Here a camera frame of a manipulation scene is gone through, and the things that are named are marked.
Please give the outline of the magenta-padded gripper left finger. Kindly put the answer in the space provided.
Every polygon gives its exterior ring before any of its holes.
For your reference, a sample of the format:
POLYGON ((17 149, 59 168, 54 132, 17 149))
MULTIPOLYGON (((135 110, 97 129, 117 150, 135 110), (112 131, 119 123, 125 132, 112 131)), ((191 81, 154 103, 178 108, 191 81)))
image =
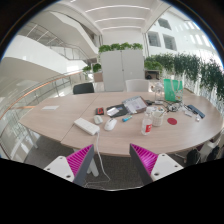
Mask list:
POLYGON ((58 156, 44 170, 82 186, 94 156, 94 145, 86 146, 67 157, 58 156))

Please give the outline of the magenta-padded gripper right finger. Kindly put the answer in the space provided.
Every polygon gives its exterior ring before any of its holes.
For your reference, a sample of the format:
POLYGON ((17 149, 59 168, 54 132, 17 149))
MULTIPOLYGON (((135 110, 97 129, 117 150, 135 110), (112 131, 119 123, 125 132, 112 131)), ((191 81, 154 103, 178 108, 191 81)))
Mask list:
POLYGON ((182 169, 182 166, 169 155, 156 154, 135 144, 130 145, 129 154, 144 185, 182 169))

